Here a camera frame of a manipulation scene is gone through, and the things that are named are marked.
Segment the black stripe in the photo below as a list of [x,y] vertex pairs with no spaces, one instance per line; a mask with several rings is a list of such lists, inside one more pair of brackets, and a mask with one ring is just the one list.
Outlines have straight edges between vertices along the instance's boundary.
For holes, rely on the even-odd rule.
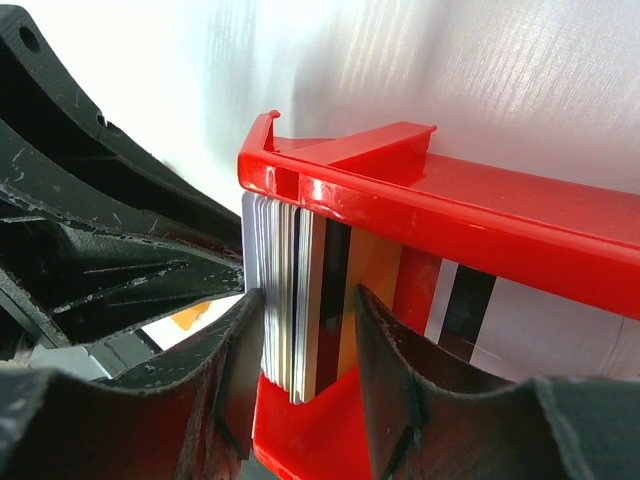
[[458,265],[438,345],[469,362],[496,277]]
[[327,219],[320,294],[316,395],[338,378],[351,227]]
[[163,352],[160,345],[158,345],[155,342],[155,340],[151,338],[149,334],[144,330],[142,330],[141,328],[136,330],[135,335],[142,341],[142,343],[144,343],[147,347],[149,347],[149,350],[151,350],[154,355],[158,355],[159,353]]
[[296,361],[296,335],[298,333],[298,255],[300,252],[300,209],[296,208],[293,214],[293,294],[291,312],[291,372],[290,381],[291,388],[295,382],[295,361]]

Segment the red plastic rail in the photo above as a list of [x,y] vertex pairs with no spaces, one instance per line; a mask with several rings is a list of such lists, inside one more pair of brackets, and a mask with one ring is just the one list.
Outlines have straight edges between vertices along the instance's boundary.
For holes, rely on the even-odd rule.
[[[424,281],[398,288],[394,311],[416,330],[440,258],[640,320],[640,195],[432,155],[435,127],[290,140],[278,116],[254,123],[241,185],[415,249],[400,278]],[[262,379],[254,444],[283,478],[368,478],[357,372],[302,406]]]

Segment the mechanical part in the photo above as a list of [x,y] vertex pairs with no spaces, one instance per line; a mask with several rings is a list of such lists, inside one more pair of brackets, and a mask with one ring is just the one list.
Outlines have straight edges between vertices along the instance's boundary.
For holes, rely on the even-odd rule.
[[508,386],[395,319],[359,287],[356,335],[373,478],[632,478],[640,384]]
[[163,350],[139,328],[90,345],[86,347],[86,351],[113,378],[124,370],[155,357]]
[[243,291],[238,216],[108,123],[20,7],[0,58],[0,322],[64,347]]
[[0,478],[235,478],[251,445],[262,305],[248,292],[114,380],[1,371]]

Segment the screw hole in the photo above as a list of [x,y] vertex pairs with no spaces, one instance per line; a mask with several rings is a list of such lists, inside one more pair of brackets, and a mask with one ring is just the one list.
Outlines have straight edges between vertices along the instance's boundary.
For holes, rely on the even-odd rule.
[[98,125],[114,135],[120,135],[122,133],[122,130],[116,127],[114,123],[111,123],[109,120],[104,118],[104,115],[101,113],[96,115],[96,121],[98,122]]
[[104,116],[102,116],[101,114],[98,114],[98,116],[96,117],[96,120],[98,121],[98,124],[102,127],[102,128],[107,128],[107,119],[104,118]]
[[31,50],[33,53],[40,52],[40,43],[36,38],[36,35],[27,27],[20,27],[20,38],[24,46]]

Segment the stack of cards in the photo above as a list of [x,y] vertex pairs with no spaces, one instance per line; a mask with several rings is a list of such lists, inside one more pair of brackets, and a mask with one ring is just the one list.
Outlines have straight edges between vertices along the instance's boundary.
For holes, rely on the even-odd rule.
[[308,402],[356,365],[356,286],[392,306],[402,246],[253,193],[242,208],[246,287],[265,294],[263,371]]

